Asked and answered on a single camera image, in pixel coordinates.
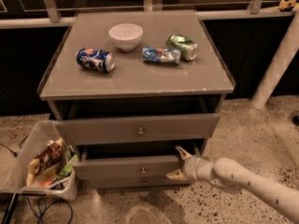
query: drawer front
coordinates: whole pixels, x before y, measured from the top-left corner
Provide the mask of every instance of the drawer front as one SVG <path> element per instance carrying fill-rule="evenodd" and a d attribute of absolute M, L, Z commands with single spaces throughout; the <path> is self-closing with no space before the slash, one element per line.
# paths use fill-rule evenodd
<path fill-rule="evenodd" d="M 140 178 L 115 178 L 115 179 L 92 179 L 89 180 L 94 189 L 121 189 L 142 188 L 170 185 L 187 185 L 188 181 L 175 181 L 162 176 L 140 177 Z"/>
<path fill-rule="evenodd" d="M 69 145 L 146 142 L 211 137 L 219 114 L 55 121 Z"/>
<path fill-rule="evenodd" d="M 122 158 L 107 160 L 82 160 L 74 169 L 81 180 L 93 179 L 128 179 L 149 178 L 159 176 L 164 179 L 165 174 L 179 168 L 176 156 Z"/>

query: white bowl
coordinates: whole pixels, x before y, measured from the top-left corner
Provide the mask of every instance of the white bowl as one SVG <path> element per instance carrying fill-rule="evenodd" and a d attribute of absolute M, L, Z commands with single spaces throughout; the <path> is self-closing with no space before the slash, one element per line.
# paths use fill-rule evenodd
<path fill-rule="evenodd" d="M 109 35 L 115 46 L 123 51 L 134 50 L 141 41 L 143 29 L 135 24 L 124 23 L 112 27 Z"/>

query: soda can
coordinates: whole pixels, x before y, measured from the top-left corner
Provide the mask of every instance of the soda can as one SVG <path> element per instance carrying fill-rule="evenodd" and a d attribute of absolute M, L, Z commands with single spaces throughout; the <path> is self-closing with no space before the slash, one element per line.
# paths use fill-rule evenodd
<path fill-rule="evenodd" d="M 191 61 L 195 59 L 197 55 L 197 44 L 184 35 L 169 35 L 166 39 L 166 45 L 170 49 L 179 49 L 181 57 L 186 61 Z"/>
<path fill-rule="evenodd" d="M 142 57 L 145 62 L 179 64 L 180 51 L 179 49 L 144 47 Z"/>
<path fill-rule="evenodd" d="M 77 63 L 84 68 L 109 73 L 115 66 L 113 54 L 102 49 L 80 49 Z"/>

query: white robotic arm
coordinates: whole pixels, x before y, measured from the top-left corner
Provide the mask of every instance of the white robotic arm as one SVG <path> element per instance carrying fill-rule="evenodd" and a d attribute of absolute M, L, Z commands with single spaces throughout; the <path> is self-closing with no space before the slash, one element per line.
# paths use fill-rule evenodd
<path fill-rule="evenodd" d="M 299 191 L 254 174 L 236 161 L 220 158 L 215 162 L 192 156 L 176 147 L 185 161 L 182 170 L 166 176 L 174 180 L 205 181 L 230 193 L 245 189 L 276 209 L 294 223 L 299 223 Z"/>

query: speckled floor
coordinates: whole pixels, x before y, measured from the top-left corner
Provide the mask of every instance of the speckled floor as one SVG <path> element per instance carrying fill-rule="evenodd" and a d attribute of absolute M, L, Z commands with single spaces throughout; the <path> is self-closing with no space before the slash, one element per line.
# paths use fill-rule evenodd
<path fill-rule="evenodd" d="M 292 123 L 298 112 L 299 96 L 271 97 L 263 111 L 247 99 L 225 101 L 204 156 L 234 159 L 258 175 L 299 190 L 299 127 Z M 47 118 L 0 118 L 0 143 L 20 150 L 23 137 L 38 120 Z M 14 158 L 0 147 L 0 177 L 12 162 Z M 88 182 L 80 182 L 78 197 L 70 204 L 72 223 L 291 223 L 245 190 L 232 195 L 206 183 L 98 193 Z M 0 215 L 4 210 L 0 203 Z M 49 209 L 44 223 L 67 223 L 69 217 L 68 206 L 60 203 Z M 19 198 L 11 223 L 36 221 L 27 200 Z"/>

